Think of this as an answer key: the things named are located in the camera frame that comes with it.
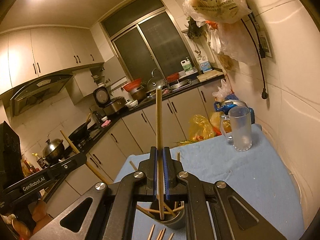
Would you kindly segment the left hand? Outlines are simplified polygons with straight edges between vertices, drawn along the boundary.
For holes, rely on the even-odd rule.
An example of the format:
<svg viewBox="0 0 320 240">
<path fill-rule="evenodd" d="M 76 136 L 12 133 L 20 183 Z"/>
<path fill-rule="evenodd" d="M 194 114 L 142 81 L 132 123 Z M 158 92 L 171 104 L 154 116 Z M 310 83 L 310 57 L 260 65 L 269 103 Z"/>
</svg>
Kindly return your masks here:
<svg viewBox="0 0 320 240">
<path fill-rule="evenodd" d="M 29 207 L 19 211 L 17 218 L 14 218 L 11 224 L 19 235 L 19 239 L 30 239 L 52 220 L 52 217 L 47 213 L 47 204 L 39 199 L 31 205 L 31 211 Z"/>
</svg>

